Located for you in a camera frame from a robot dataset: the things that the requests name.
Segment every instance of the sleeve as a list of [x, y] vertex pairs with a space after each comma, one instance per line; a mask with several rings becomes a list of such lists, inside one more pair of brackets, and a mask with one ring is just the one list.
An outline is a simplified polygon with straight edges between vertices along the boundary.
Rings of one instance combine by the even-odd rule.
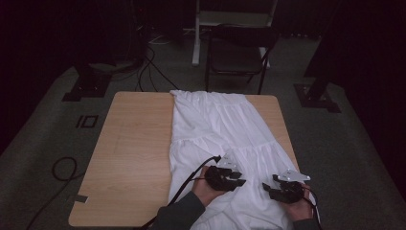
[[321, 230], [315, 218], [307, 218], [293, 222], [295, 230]]
[[149, 229], [189, 230], [205, 210], [200, 199], [193, 192], [189, 192], [178, 202], [160, 208], [154, 224]]

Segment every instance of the black folding chair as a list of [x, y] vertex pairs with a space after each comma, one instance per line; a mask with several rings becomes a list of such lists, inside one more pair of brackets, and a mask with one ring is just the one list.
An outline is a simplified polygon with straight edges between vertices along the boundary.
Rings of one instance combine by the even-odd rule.
[[[206, 61], [206, 91], [209, 91], [209, 77], [216, 75], [248, 76], [249, 83], [260, 74], [259, 90], [268, 63], [269, 52], [275, 46], [278, 34], [271, 27], [220, 24], [210, 32]], [[265, 48], [263, 56], [259, 47]]]

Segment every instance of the white dress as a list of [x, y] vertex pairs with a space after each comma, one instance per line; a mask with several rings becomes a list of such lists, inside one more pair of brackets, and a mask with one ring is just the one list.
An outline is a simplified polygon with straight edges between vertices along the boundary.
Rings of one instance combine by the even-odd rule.
[[[278, 188], [272, 174], [296, 170], [286, 152], [244, 95], [173, 90], [170, 170], [171, 200], [183, 182], [212, 156], [233, 154], [246, 179], [242, 187], [216, 198], [192, 229], [292, 229], [262, 182]], [[192, 189], [192, 182], [182, 193]]]

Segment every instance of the table top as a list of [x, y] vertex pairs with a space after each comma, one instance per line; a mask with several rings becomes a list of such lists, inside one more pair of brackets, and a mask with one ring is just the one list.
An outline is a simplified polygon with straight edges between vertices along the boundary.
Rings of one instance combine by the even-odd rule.
[[[247, 95], [299, 169], [274, 96]], [[79, 196], [72, 226], [141, 226], [168, 204], [169, 146], [174, 98], [170, 93], [119, 92], [107, 114]]]

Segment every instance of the dark background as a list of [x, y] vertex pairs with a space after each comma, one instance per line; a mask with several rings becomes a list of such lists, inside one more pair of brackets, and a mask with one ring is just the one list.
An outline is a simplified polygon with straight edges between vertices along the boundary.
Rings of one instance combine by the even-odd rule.
[[[229, 1], [218, 2], [202, 0], [202, 9], [255, 12], [268, 3], [237, 1], [227, 8]], [[133, 42], [140, 25], [181, 43], [194, 9], [187, 0], [1, 1], [1, 152], [67, 68], [141, 57], [142, 44]], [[305, 76], [346, 90], [404, 197], [405, 9], [400, 0], [281, 0], [273, 23], [285, 37], [322, 37]]]

